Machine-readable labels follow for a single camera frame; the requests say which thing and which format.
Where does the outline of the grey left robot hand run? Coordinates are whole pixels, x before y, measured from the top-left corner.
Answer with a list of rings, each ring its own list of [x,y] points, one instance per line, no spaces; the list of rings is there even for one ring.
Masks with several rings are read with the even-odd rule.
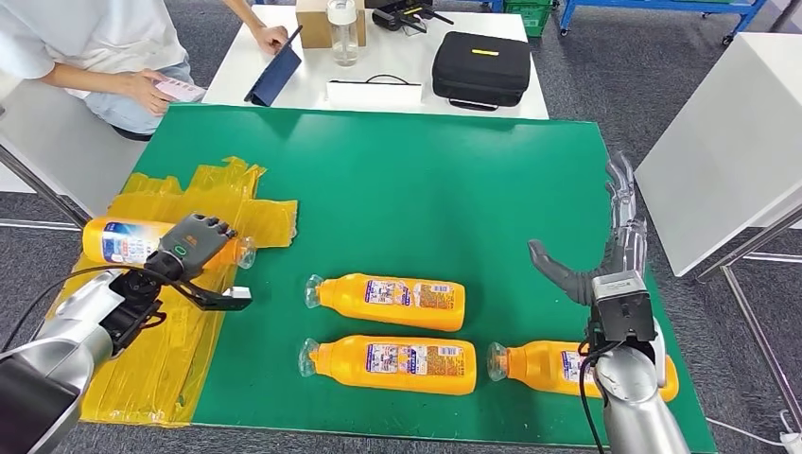
[[[237,231],[219,218],[189,215],[161,237],[144,269],[172,282],[189,281],[199,276],[204,266],[236,236]]]

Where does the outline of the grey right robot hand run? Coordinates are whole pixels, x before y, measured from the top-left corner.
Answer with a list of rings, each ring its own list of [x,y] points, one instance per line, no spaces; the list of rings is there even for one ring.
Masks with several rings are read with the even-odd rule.
[[[608,180],[605,189],[610,199],[611,229],[604,244],[599,265],[590,271],[572,271],[552,259],[542,242],[528,241],[535,268],[546,276],[573,302],[582,306],[594,304],[592,280],[623,271],[644,272],[647,252],[647,223],[636,213],[634,171],[630,162],[618,152],[606,163]]]

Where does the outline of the person's left hand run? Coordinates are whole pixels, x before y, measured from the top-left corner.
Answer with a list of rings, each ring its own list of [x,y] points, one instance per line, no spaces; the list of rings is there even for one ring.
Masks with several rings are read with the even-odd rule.
[[[284,26],[249,26],[258,46],[269,55],[276,55],[288,42],[288,31]]]

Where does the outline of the person's right hand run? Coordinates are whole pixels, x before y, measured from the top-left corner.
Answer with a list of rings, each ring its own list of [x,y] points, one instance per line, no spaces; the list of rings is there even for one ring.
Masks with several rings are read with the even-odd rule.
[[[135,100],[150,114],[162,116],[173,97],[159,90],[156,85],[166,81],[166,76],[149,69],[124,72],[120,77],[120,93]]]

